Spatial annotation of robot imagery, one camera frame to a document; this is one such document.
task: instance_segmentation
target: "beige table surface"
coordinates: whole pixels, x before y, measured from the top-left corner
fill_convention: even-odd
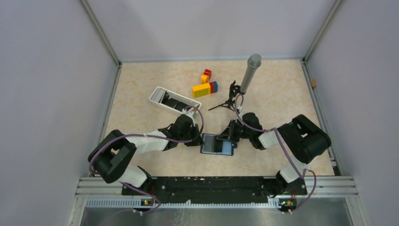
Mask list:
[[[123,64],[108,121],[122,133],[144,133],[164,128],[177,116],[159,109],[148,100],[157,86],[192,98],[192,86],[200,84],[205,69],[212,70],[217,93],[196,98],[202,103],[205,133],[219,134],[235,119],[226,108],[209,108],[228,99],[229,86],[240,85],[246,61],[155,62]],[[319,124],[299,60],[263,60],[245,94],[243,111],[255,112],[264,129],[278,127],[304,114]],[[271,176],[287,159],[279,146],[256,150],[248,140],[240,140],[233,156],[200,154],[200,147],[179,144],[164,152],[135,154],[130,164],[147,170],[152,176]],[[333,175],[327,151],[315,159],[310,169],[317,175]]]

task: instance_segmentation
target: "white container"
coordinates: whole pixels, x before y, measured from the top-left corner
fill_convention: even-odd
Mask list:
[[[175,109],[175,108],[169,107],[169,106],[167,106],[167,105],[161,103],[161,100],[163,99],[163,97],[164,97],[164,95],[165,95],[166,92],[168,93],[168,95],[169,95],[170,98],[173,98],[173,99],[175,99],[175,100],[181,101],[181,102],[183,102],[183,103],[185,103],[185,104],[187,104],[187,105],[195,106],[195,107],[197,107],[198,109],[201,108],[201,102],[195,101],[195,100],[193,100],[193,99],[189,99],[189,98],[187,98],[187,97],[185,97],[185,96],[182,96],[182,95],[180,95],[180,94],[177,94],[177,93],[175,93],[175,92],[172,92],[172,91],[170,91],[170,90],[167,90],[167,89],[165,89],[165,88],[162,88],[162,87],[160,87],[160,86],[158,86],[157,88],[155,88],[155,90],[152,92],[152,94],[151,94],[149,100],[150,100],[151,103],[153,103],[155,106],[157,106],[157,107],[159,107],[159,108],[162,108],[162,109],[164,109],[164,110],[166,110],[166,111],[168,111],[168,112],[170,112],[170,113],[173,113],[173,114],[175,114],[175,115],[177,115],[177,116],[183,114],[183,112],[181,112],[181,111],[179,111],[179,110],[177,110],[177,109]]]

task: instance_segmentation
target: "gray wall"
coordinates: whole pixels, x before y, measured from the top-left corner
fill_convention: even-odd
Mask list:
[[[373,225],[398,225],[399,1],[346,1],[310,62],[341,168]]]
[[[334,0],[89,0],[121,61],[303,57]]]
[[[0,21],[0,225],[65,225],[116,68],[77,0],[2,0]]]

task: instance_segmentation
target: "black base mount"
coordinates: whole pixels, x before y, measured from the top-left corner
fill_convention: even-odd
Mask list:
[[[276,181],[276,177],[156,177],[140,189],[154,194],[162,203],[267,203],[268,198],[293,191],[307,194],[303,179],[296,180],[287,190],[276,187]],[[140,194],[123,188],[122,195]]]

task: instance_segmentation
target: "metal floor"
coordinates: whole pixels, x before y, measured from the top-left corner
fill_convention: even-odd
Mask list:
[[[314,198],[292,215],[283,215],[276,209],[160,209],[142,217],[127,211],[106,220],[119,210],[85,208],[81,226],[98,226],[101,223],[101,226],[353,225],[344,198]]]

